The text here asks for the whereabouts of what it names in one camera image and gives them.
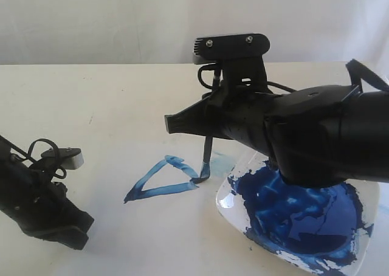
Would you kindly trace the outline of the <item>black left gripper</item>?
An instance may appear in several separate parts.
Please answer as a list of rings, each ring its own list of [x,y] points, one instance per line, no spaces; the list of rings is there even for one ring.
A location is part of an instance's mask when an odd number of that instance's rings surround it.
[[[41,138],[23,151],[1,137],[1,211],[27,236],[83,250],[94,218],[83,213],[75,224],[59,226],[58,218],[67,206],[67,189],[52,179],[64,179],[68,170],[41,158],[43,152],[59,148]]]

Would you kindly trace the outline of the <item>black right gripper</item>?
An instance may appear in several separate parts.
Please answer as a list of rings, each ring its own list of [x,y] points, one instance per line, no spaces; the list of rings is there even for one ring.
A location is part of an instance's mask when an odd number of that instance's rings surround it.
[[[262,154],[273,154],[265,119],[285,94],[242,90],[222,98],[216,92],[176,114],[164,116],[169,134],[192,134],[235,140]]]

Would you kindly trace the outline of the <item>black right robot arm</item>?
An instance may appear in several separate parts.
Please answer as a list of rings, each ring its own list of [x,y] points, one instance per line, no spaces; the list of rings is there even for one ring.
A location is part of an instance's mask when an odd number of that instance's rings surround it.
[[[319,86],[290,94],[244,87],[165,116],[169,133],[235,140],[267,156],[287,184],[388,180],[388,94]]]

